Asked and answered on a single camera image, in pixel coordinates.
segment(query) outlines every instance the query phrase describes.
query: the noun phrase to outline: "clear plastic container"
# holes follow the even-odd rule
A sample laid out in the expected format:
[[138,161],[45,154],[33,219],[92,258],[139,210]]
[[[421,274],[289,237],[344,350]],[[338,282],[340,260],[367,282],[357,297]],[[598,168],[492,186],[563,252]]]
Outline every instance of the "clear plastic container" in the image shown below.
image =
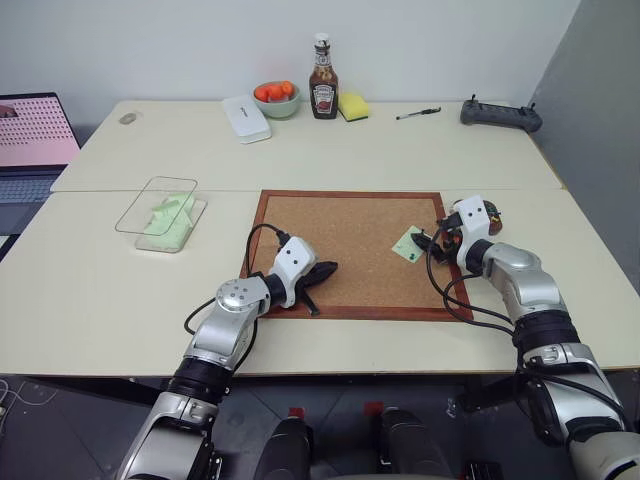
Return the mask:
[[153,177],[120,217],[116,231],[135,237],[137,249],[179,252],[207,206],[194,194],[197,186],[186,178]]

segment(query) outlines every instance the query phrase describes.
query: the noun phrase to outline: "silver robot arm segment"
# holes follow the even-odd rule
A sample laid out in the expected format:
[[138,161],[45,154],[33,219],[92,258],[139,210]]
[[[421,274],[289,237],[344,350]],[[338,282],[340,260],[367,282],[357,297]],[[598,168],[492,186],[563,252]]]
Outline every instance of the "silver robot arm segment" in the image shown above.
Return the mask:
[[217,405],[247,352],[254,322],[274,306],[292,306],[296,284],[315,263],[313,249],[291,237],[267,276],[222,284],[167,391],[159,395],[131,444],[117,479],[218,478],[222,459],[215,455],[211,429]]
[[531,378],[525,393],[538,436],[549,445],[568,445],[581,480],[640,478],[640,435],[625,431],[610,405],[620,401],[580,342],[554,279],[533,253],[487,240],[489,219],[479,196],[454,209],[463,232],[458,264],[491,282],[514,323],[513,344],[521,371]]

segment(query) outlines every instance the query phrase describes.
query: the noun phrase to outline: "laptop keyboard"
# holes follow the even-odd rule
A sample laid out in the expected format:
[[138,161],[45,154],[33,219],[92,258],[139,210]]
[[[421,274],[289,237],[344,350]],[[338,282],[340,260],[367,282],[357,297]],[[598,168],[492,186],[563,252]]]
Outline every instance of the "laptop keyboard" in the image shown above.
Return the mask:
[[0,180],[0,203],[44,202],[55,178]]

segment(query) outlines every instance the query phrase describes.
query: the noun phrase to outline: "pen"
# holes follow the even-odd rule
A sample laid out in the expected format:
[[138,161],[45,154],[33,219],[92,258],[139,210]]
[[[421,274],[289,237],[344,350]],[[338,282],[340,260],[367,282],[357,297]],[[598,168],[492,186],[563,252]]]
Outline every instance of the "pen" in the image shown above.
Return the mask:
[[427,108],[426,110],[420,110],[419,112],[407,113],[406,115],[399,115],[396,120],[402,120],[403,118],[415,117],[416,115],[428,115],[430,113],[438,113],[442,108]]

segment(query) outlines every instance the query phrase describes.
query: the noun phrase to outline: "laptop screen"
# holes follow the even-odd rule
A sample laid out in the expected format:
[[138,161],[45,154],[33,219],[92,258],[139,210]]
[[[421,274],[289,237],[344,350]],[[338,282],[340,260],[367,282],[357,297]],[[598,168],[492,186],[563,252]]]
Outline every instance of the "laptop screen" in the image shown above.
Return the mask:
[[55,93],[0,96],[0,168],[67,165],[79,150]]

